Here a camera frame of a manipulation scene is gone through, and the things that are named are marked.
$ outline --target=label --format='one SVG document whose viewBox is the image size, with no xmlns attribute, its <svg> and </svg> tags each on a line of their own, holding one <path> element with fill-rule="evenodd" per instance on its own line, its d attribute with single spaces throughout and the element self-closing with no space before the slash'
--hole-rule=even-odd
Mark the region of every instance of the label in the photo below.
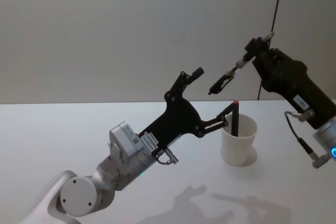
<svg viewBox="0 0 336 224">
<path fill-rule="evenodd" d="M 153 152 L 157 149 L 158 141 L 152 133 L 148 134 L 147 132 L 145 132 L 140 139 L 142 140 L 144 145 L 146 145 L 150 152 Z"/>
<path fill-rule="evenodd" d="M 293 98 L 293 100 L 296 102 L 297 105 L 299 105 L 303 110 L 308 109 L 310 106 L 304 99 L 302 99 L 301 96 L 298 94 Z"/>
<path fill-rule="evenodd" d="M 133 141 L 134 144 L 136 144 L 137 142 L 139 142 L 137 135 L 134 133 L 134 131 L 131 129 L 131 127 L 126 124 L 122 127 L 122 130 L 124 131 L 124 133 L 126 134 L 126 136 Z"/>
</svg>

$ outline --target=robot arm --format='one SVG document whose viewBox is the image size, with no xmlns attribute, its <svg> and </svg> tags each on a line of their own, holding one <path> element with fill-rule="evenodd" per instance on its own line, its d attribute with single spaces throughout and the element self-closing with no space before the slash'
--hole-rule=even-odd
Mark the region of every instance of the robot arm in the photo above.
<svg viewBox="0 0 336 224">
<path fill-rule="evenodd" d="M 236 70 L 254 58 L 252 63 L 261 77 L 262 87 L 268 92 L 280 94 L 296 109 L 297 112 L 286 112 L 285 116 L 290 114 L 317 129 L 314 138 L 327 152 L 321 157 L 295 135 L 314 160 L 313 166 L 318 168 L 330 158 L 336 160 L 336 105 L 308 77 L 305 64 L 291 59 L 279 49 L 269 48 L 273 35 L 252 39 L 245 47 L 245 55 L 210 88 L 209 94 L 221 92 L 234 78 Z"/>
<path fill-rule="evenodd" d="M 110 130 L 110 155 L 96 168 L 92 176 L 77 176 L 66 171 L 45 190 L 41 200 L 21 224 L 79 223 L 80 217 L 107 208 L 115 191 L 123 190 L 156 161 L 169 165 L 178 162 L 169 146 L 183 134 L 197 137 L 227 126 L 225 116 L 237 113 L 232 103 L 217 117 L 202 121 L 196 109 L 182 97 L 185 88 L 204 73 L 198 68 L 192 75 L 181 72 L 164 98 L 165 112 L 140 134 L 125 122 Z M 169 160 L 159 157 L 166 154 Z"/>
</svg>

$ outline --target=sticker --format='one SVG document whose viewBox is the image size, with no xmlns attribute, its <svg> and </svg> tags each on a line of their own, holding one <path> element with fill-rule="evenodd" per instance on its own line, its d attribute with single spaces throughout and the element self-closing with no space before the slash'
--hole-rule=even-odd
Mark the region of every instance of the sticker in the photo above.
<svg viewBox="0 0 336 224">
<path fill-rule="evenodd" d="M 133 141 L 134 144 L 136 144 L 137 142 L 139 142 L 137 135 L 134 133 L 134 131 L 131 129 L 131 127 L 126 124 L 122 127 L 122 130 L 124 131 L 124 133 L 126 134 L 126 136 Z"/>
<path fill-rule="evenodd" d="M 156 144 L 158 143 L 158 141 L 152 133 L 148 134 L 147 132 L 145 132 L 140 139 L 142 140 L 144 145 L 146 145 L 150 152 L 153 152 L 157 149 Z"/>
<path fill-rule="evenodd" d="M 306 103 L 306 101 L 304 99 L 302 99 L 301 96 L 299 96 L 298 94 L 293 98 L 293 100 L 297 103 L 297 105 L 299 105 L 303 110 L 308 109 L 310 106 L 308 103 Z"/>
</svg>

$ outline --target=barcode label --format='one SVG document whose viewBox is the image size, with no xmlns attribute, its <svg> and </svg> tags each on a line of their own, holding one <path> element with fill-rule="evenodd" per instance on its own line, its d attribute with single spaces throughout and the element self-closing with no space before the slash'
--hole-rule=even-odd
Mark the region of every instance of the barcode label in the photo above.
<svg viewBox="0 0 336 224">
<path fill-rule="evenodd" d="M 143 136 L 140 138 L 144 145 L 149 149 L 150 152 L 153 152 L 154 150 L 157 149 L 157 139 L 152 133 L 147 133 L 145 132 Z"/>
<path fill-rule="evenodd" d="M 298 94 L 293 98 L 293 100 L 296 102 L 297 105 L 299 105 L 303 110 L 308 109 L 310 106 L 304 99 L 302 99 L 301 96 Z"/>
<path fill-rule="evenodd" d="M 134 131 L 131 129 L 131 127 L 126 124 L 122 127 L 122 130 L 126 134 L 126 136 L 133 141 L 134 144 L 136 144 L 139 140 L 137 138 L 137 135 L 134 133 Z"/>
</svg>

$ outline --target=table surface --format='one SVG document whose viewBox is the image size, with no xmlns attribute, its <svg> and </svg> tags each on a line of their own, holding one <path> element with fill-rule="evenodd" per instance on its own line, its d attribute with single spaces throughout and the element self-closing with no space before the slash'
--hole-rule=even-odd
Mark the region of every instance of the table surface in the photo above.
<svg viewBox="0 0 336 224">
<path fill-rule="evenodd" d="M 193 102 L 203 120 L 230 102 Z M 165 103 L 0 105 L 0 223 L 18 223 L 43 187 L 60 171 L 91 175 L 109 153 L 109 130 L 127 121 L 140 132 Z M 82 224 L 275 224 L 332 223 L 336 169 L 320 169 L 296 142 L 283 112 L 286 101 L 242 101 L 240 113 L 258 124 L 257 160 L 232 167 L 221 158 L 221 132 L 184 135 L 171 150 L 176 165 L 154 164 L 105 210 L 78 218 Z M 292 120 L 318 154 L 307 123 Z"/>
</svg>

